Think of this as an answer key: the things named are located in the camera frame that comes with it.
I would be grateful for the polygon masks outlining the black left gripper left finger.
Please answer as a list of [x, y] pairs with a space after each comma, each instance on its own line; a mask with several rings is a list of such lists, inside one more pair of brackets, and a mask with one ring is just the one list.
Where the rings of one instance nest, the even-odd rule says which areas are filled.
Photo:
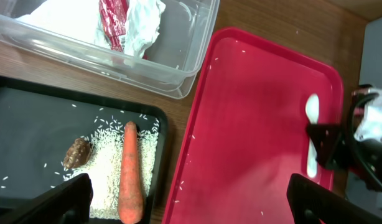
[[90, 219], [93, 188], [88, 174], [80, 174], [0, 216], [0, 224], [50, 223], [74, 210], [80, 223]]

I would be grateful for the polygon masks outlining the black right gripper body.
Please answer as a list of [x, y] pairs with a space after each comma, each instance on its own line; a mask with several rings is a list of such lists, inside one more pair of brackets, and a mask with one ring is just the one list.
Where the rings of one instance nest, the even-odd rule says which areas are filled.
[[361, 85], [352, 92], [352, 104], [346, 117], [345, 135], [347, 146], [350, 148], [361, 178], [371, 189], [382, 192], [382, 143], [375, 140], [360, 142], [354, 137], [363, 118], [364, 105], [378, 96], [377, 93], [367, 95], [360, 93], [371, 87], [375, 88], [369, 84]]

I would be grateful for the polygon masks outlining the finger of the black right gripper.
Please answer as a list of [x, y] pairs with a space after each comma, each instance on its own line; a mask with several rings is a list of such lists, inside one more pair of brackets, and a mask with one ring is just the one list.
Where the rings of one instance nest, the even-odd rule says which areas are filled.
[[314, 130], [311, 138], [317, 151], [317, 163], [326, 170], [346, 170], [347, 149], [342, 127], [339, 124], [308, 124], [306, 132], [308, 128]]

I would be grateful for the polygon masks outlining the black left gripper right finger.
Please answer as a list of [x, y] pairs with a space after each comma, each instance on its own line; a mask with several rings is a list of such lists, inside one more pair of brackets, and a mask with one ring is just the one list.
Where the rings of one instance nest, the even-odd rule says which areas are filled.
[[305, 178], [292, 174], [287, 200], [295, 224], [382, 224], [377, 217]]

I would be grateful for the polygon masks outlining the white plastic spoon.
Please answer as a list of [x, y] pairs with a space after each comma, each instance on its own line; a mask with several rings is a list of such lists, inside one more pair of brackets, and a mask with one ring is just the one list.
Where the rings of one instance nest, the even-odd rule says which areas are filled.
[[[305, 113], [307, 119], [310, 124], [317, 124], [319, 118], [319, 97], [317, 94], [312, 94], [309, 96], [307, 103], [305, 105]], [[312, 136], [314, 134], [314, 130], [311, 128], [307, 129], [307, 133], [310, 137], [309, 139], [309, 150], [307, 154], [307, 176], [310, 179], [314, 179], [317, 175], [317, 151], [315, 149], [314, 142], [312, 140]]]

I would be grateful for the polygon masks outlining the brown food scrap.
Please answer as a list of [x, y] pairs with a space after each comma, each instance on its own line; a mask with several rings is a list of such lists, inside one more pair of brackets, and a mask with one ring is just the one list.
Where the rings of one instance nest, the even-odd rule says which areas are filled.
[[63, 160], [63, 166], [67, 169], [79, 168], [89, 161], [90, 156], [90, 143], [82, 138], [77, 138], [68, 149]]

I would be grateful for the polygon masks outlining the orange carrot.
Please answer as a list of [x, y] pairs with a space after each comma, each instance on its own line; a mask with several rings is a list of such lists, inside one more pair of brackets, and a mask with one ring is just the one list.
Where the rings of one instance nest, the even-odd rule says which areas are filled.
[[124, 128], [123, 151], [118, 195], [118, 215], [123, 223], [138, 223], [144, 211], [139, 174], [137, 127], [133, 121]]

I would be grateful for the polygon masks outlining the white napkin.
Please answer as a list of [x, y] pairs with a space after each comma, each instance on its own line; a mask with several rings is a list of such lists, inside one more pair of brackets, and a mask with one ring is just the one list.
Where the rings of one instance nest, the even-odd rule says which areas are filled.
[[[122, 53], [143, 58], [145, 51], [159, 36], [161, 16], [166, 5], [160, 0], [127, 0], [127, 2], [126, 35]], [[47, 0], [17, 20], [111, 49], [101, 24], [99, 0]]]

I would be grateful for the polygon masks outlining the red snack wrapper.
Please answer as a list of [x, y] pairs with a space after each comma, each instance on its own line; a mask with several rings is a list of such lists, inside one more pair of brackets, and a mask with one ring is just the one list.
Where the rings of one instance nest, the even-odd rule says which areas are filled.
[[127, 0], [99, 0], [101, 24], [106, 40], [111, 49], [118, 52], [123, 52], [125, 43], [127, 11]]

